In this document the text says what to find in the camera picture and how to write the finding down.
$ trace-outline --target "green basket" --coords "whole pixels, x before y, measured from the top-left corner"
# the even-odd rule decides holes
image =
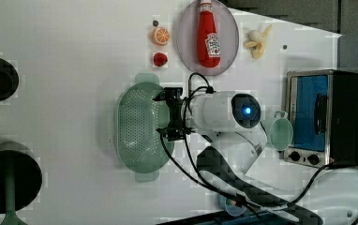
[[[156,75],[140,74],[137,80],[118,104],[116,151],[133,172],[155,173],[169,160],[156,129],[168,125],[170,111],[165,101],[153,101],[163,90]],[[166,142],[166,146],[171,154],[174,142]]]

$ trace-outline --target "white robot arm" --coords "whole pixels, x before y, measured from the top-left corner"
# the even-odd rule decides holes
[[[328,168],[323,167],[300,194],[246,176],[267,142],[260,124],[261,107],[254,97],[212,91],[183,101],[178,99],[179,92],[168,91],[176,97],[166,92],[158,100],[173,99],[167,101],[171,120],[179,111],[180,121],[186,125],[180,129],[173,125],[180,123],[172,120],[170,127],[158,132],[168,140],[173,137],[172,141],[186,137],[191,130],[211,143],[196,161],[200,179],[209,186],[298,224],[358,224],[358,170],[354,168],[332,170],[315,181],[317,174]]]

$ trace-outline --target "white table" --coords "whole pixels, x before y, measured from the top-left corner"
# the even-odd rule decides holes
[[[0,57],[11,60],[21,78],[17,95],[0,102],[0,142],[31,148],[44,176],[37,199],[18,212],[26,222],[155,224],[219,210],[216,195],[194,185],[172,163],[155,182],[137,183],[110,143],[113,107],[137,73],[153,72],[164,85],[186,83],[191,71],[174,41],[159,48],[148,35],[158,18],[174,40],[175,23],[190,2],[0,1]],[[288,70],[336,67],[338,35],[231,12],[240,50],[230,69],[210,78],[216,90],[250,91],[268,115],[284,104]],[[253,60],[242,46],[246,33],[268,24],[273,32],[266,53]],[[168,53],[167,68],[152,67],[156,51]],[[191,145],[202,149],[204,143],[193,136]],[[189,170],[183,145],[175,149]],[[265,150],[263,156],[248,175],[278,188],[300,188],[311,172],[278,160],[274,151]],[[277,172],[288,180],[277,179]]]

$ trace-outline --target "bottle label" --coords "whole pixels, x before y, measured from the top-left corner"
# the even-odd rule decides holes
[[[217,33],[211,33],[205,40],[206,50],[209,57],[220,57],[219,40],[217,39]]]
[[[201,11],[210,11],[212,12],[212,4],[211,3],[202,3]]]

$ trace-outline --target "oven knob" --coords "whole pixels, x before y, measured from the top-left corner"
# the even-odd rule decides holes
[[[292,152],[292,153],[290,154],[290,158],[292,159],[292,161],[298,161],[299,158],[301,158],[301,155],[299,155],[298,152]]]
[[[310,162],[311,165],[315,166],[317,164],[319,164],[320,160],[319,157],[316,155],[311,155],[310,157],[307,158],[307,160]]]

